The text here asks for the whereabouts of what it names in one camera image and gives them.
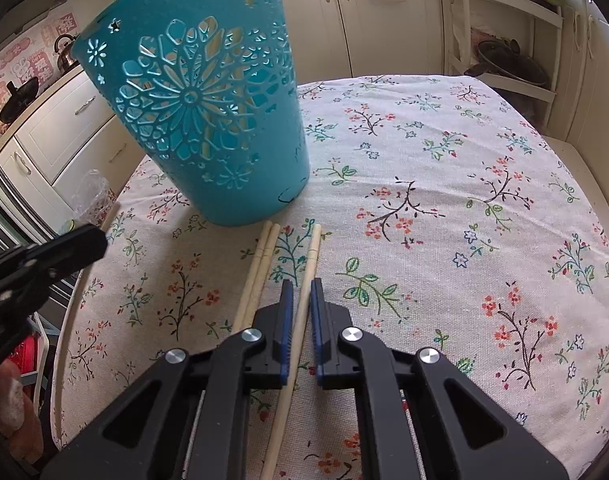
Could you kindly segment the person's left hand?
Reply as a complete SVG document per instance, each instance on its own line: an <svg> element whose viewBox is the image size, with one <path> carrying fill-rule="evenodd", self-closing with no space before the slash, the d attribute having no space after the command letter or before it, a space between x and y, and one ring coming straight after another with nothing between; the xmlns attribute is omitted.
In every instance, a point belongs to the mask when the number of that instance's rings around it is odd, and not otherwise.
<svg viewBox="0 0 609 480"><path fill-rule="evenodd" d="M34 464L44 452L41 422L11 360L0 365L0 433L15 460Z"/></svg>

